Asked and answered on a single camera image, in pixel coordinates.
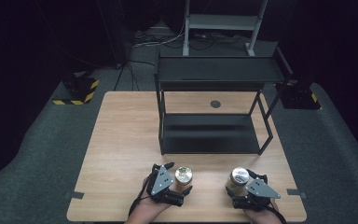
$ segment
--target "gray carpet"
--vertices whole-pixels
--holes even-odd
[[[258,41],[255,53],[269,56],[275,46]],[[162,46],[161,53],[181,55],[181,49]],[[244,55],[243,43],[190,50],[190,55],[224,54]],[[154,48],[133,49],[131,59],[153,63]],[[153,66],[131,67],[139,91],[153,91]],[[19,154],[0,172],[0,224],[70,223],[65,193],[75,188],[103,95],[113,90],[118,75],[119,70],[96,69],[91,76],[100,84],[87,105],[46,103]],[[137,91],[132,81],[126,66],[117,91]],[[272,113],[298,189],[308,196],[304,223],[358,223],[358,144],[323,88],[313,84],[311,89],[323,109],[286,110],[279,102]],[[269,102],[275,92],[273,85],[264,89]]]

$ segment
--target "can lid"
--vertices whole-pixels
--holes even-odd
[[[249,173],[245,168],[237,167],[231,172],[231,180],[237,185],[245,185],[249,181]]]
[[[179,181],[180,184],[186,185],[193,178],[193,173],[191,169],[185,166],[179,167],[175,172],[175,178]]]

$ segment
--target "hand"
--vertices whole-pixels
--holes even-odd
[[[275,199],[271,199],[269,207],[275,208],[278,211],[278,205],[275,203]],[[262,210],[256,212],[251,209],[242,209],[246,216],[253,220],[257,224],[281,224],[278,217],[268,210]]]
[[[189,186],[179,186],[176,184],[171,185],[172,190],[177,192],[182,192],[187,189]],[[167,203],[155,203],[153,200],[148,197],[146,190],[142,192],[142,197],[144,198],[139,202],[139,204],[132,211],[131,215],[128,217],[126,224],[147,224],[152,222],[160,213],[165,211],[167,208],[171,207]]]

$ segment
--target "white metal rack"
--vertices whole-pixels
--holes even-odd
[[[183,45],[183,56],[189,54],[188,35],[190,29],[216,29],[216,30],[244,30],[252,31],[250,43],[245,48],[249,56],[255,56],[254,46],[258,30],[263,20],[268,0],[262,0],[257,16],[231,16],[231,15],[205,15],[190,14],[190,0],[186,0],[185,17],[185,43]]]

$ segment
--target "black metal frame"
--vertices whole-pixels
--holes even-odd
[[[254,59],[255,57],[240,57],[240,59]],[[262,147],[258,147],[259,150],[257,152],[258,155],[262,155],[262,153],[265,151],[269,143],[271,142],[273,138],[273,134],[271,131],[271,128],[269,126],[269,116],[272,113],[273,108],[277,104],[280,95],[283,92],[284,87],[287,85],[290,77],[292,76],[293,72],[287,63],[287,61],[284,59],[284,56],[282,55],[282,52],[277,48],[275,50],[274,55],[272,58],[276,61],[277,65],[279,66],[279,70],[282,73],[282,79],[276,80],[275,82],[282,82],[282,88],[280,88],[275,96],[275,98],[272,100],[271,104],[268,107],[268,111],[266,112],[263,103],[260,98],[260,94],[262,89],[264,88],[266,82],[254,82],[254,81],[248,81],[246,79],[244,80],[177,80],[177,81],[167,81],[167,80],[160,80],[158,76],[158,62],[161,59],[159,55],[159,51],[157,51],[156,55],[156,66],[155,66],[155,84],[156,84],[156,95],[157,95],[157,101],[158,101],[158,115],[159,115],[159,126],[158,126],[158,141],[160,146],[161,155],[166,153],[166,150],[164,150],[164,121],[167,115],[172,115],[173,113],[168,113],[166,111],[165,107],[165,91],[256,91],[255,99],[251,105],[251,108],[249,112],[246,114],[243,114],[244,116],[249,116],[253,114],[253,111],[255,109],[255,105],[258,104],[267,132],[268,132],[268,138],[266,142],[263,144]],[[235,114],[219,114],[221,116],[229,116],[229,115],[235,115]]]

